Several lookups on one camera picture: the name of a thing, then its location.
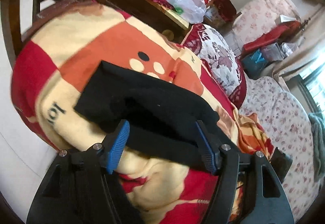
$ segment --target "bed sheet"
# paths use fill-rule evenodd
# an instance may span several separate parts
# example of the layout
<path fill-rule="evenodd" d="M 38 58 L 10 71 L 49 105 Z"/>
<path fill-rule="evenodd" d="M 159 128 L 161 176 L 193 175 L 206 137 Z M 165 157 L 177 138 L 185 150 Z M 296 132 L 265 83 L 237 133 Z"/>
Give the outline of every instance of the bed sheet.
<path fill-rule="evenodd" d="M 314 182 L 314 145 L 308 116 L 299 101 L 272 78 L 245 77 L 247 95 L 239 113 L 257 113 L 272 144 L 293 157 L 283 188 L 297 222 L 317 197 L 320 187 L 319 182 Z"/>

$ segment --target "floor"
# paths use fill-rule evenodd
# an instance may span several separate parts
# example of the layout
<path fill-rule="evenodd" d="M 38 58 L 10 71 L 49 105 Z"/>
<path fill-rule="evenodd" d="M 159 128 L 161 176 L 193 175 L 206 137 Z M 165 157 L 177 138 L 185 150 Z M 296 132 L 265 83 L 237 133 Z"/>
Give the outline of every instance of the floor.
<path fill-rule="evenodd" d="M 21 29 L 31 26 L 32 0 L 21 0 Z M 52 4 L 51 0 L 41 8 Z M 26 222 L 34 195 L 56 155 L 55 150 L 31 132 L 10 99 L 12 69 L 4 46 L 0 21 L 0 191 Z"/>

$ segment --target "metal screw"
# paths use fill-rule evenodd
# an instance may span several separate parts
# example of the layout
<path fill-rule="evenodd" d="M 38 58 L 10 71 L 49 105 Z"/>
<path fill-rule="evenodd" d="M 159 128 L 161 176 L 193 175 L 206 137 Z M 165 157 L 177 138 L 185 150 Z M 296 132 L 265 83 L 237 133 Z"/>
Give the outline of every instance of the metal screw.
<path fill-rule="evenodd" d="M 260 158 L 264 157 L 264 153 L 262 153 L 260 150 L 256 152 L 256 155 Z"/>
<path fill-rule="evenodd" d="M 103 145 L 101 143 L 95 143 L 94 146 L 93 146 L 93 148 L 95 150 L 100 150 L 102 147 L 103 147 Z"/>
<path fill-rule="evenodd" d="M 66 150 L 62 150 L 62 151 L 60 151 L 60 153 L 59 153 L 59 155 L 61 156 L 61 157 L 64 157 L 64 156 L 66 156 L 68 154 L 68 152 L 66 151 Z"/>
<path fill-rule="evenodd" d="M 228 144 L 223 144 L 223 145 L 221 145 L 221 148 L 222 148 L 223 150 L 230 150 L 230 146 L 229 146 Z"/>

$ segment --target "pillow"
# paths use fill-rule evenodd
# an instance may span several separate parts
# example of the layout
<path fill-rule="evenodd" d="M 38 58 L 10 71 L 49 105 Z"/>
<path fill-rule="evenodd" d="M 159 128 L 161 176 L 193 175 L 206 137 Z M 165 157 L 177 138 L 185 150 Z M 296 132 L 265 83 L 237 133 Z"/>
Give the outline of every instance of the pillow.
<path fill-rule="evenodd" d="M 195 24 L 182 45 L 207 61 L 212 75 L 239 109 L 246 97 L 246 80 L 243 68 L 220 33 L 208 25 Z"/>

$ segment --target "blanket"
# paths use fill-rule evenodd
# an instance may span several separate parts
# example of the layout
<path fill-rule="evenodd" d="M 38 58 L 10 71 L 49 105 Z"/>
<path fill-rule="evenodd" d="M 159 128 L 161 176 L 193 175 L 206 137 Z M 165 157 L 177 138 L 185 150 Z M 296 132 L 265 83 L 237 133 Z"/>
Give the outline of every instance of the blanket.
<path fill-rule="evenodd" d="M 145 60 L 139 53 L 146 54 Z M 198 94 L 218 113 L 217 125 L 242 152 L 261 150 L 270 158 L 273 146 L 257 116 L 240 116 L 195 54 L 138 19 L 96 3 L 75 5 L 43 25 L 13 70 L 13 104 L 25 124 L 53 148 L 83 151 L 105 137 L 74 111 L 102 60 Z M 129 148 L 117 172 L 148 224 L 200 223 L 217 183 L 217 176 Z M 242 196 L 238 188 L 231 219 L 239 214 Z"/>
<path fill-rule="evenodd" d="M 314 170 L 315 180 L 325 176 L 325 123 L 322 114 L 308 115 L 311 123 L 311 132 L 314 139 Z"/>

